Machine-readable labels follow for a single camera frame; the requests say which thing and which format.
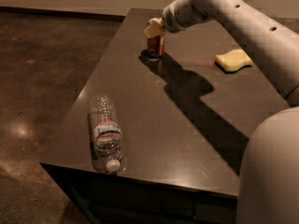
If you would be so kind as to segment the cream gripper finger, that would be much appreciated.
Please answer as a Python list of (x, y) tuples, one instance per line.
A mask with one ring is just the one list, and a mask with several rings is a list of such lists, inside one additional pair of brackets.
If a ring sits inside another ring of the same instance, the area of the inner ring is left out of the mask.
[(149, 20), (147, 28), (144, 30), (147, 38), (153, 38), (164, 33), (164, 21), (162, 18), (152, 18)]

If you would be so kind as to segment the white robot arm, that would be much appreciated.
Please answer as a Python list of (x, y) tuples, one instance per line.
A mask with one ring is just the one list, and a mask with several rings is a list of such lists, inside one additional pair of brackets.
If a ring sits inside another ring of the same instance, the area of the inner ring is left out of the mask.
[(291, 106), (266, 119), (247, 144), (236, 224), (299, 223), (299, 35), (243, 0), (176, 0), (145, 30), (155, 37), (215, 20)]

